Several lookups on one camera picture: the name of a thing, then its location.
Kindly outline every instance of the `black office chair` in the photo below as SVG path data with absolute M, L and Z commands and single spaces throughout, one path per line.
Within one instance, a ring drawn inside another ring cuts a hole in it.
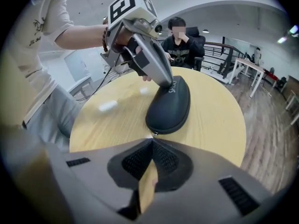
M 186 34 L 192 36 L 199 44 L 202 46 L 205 45 L 206 38 L 202 35 L 199 35 L 199 31 L 197 27 L 186 28 Z M 201 63 L 204 60 L 204 57 L 195 57 L 194 58 L 194 69 L 200 71 Z

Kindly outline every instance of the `ceiling light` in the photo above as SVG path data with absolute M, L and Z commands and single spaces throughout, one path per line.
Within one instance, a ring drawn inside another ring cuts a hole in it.
M 286 41 L 286 37 L 284 36 L 284 37 L 280 38 L 280 39 L 277 41 L 277 43 L 284 43 L 285 41 Z
M 298 27 L 295 25 L 291 28 L 290 33 L 295 34 L 298 31 Z

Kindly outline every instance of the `round wooden table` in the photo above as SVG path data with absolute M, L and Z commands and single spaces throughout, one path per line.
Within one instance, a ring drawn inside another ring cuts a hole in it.
M 173 75 L 187 82 L 191 93 L 188 119 L 181 129 L 157 138 L 171 140 L 221 155 L 240 166 L 245 153 L 246 129 L 242 111 L 233 95 L 215 79 L 195 70 L 173 67 Z M 70 151 L 111 147 L 151 137 L 145 124 L 147 109 L 158 90 L 136 72 L 105 85 L 80 111 L 70 139 Z M 100 106 L 111 101 L 108 111 Z

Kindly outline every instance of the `wooden floor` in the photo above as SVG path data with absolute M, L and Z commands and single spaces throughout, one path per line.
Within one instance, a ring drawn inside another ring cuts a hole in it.
M 243 170 L 259 180 L 270 192 L 276 193 L 289 184 L 296 174 L 299 154 L 297 125 L 285 110 L 285 99 L 277 90 L 270 97 L 258 87 L 253 98 L 252 79 L 239 75 L 234 85 L 225 85 L 237 100 L 244 115 L 247 133 Z M 271 85 L 264 84 L 269 91 Z

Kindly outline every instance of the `black jacket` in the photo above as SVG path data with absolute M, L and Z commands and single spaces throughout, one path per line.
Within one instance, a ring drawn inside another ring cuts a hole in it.
M 193 37 L 187 35 L 189 40 L 182 42 L 177 46 L 174 42 L 174 36 L 167 37 L 161 44 L 164 51 L 168 52 L 174 59 L 171 63 L 172 66 L 180 66 L 182 63 L 186 63 L 190 66 L 194 65 L 194 58 L 196 56 L 203 57 L 205 55 L 205 49 L 202 45 L 197 43 Z

